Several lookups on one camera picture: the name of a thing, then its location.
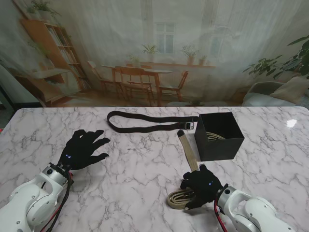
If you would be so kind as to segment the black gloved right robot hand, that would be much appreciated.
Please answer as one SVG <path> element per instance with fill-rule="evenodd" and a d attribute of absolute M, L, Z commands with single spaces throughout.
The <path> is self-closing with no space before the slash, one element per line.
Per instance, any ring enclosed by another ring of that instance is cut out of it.
<path fill-rule="evenodd" d="M 186 172 L 183 175 L 180 188 L 190 188 L 194 192 L 193 199 L 186 204 L 185 209 L 195 209 L 215 201 L 217 192 L 223 186 L 213 172 L 205 164 L 201 164 L 199 171 Z"/>

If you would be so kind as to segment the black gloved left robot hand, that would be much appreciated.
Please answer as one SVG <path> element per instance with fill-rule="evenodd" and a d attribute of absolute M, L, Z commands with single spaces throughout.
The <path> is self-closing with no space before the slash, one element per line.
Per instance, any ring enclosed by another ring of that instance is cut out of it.
<path fill-rule="evenodd" d="M 110 139 L 105 137 L 99 139 L 103 133 L 103 130 L 75 131 L 61 153 L 58 166 L 62 166 L 66 171 L 80 170 L 106 159 L 109 156 L 106 153 L 93 155 L 98 148 L 110 142 Z"/>

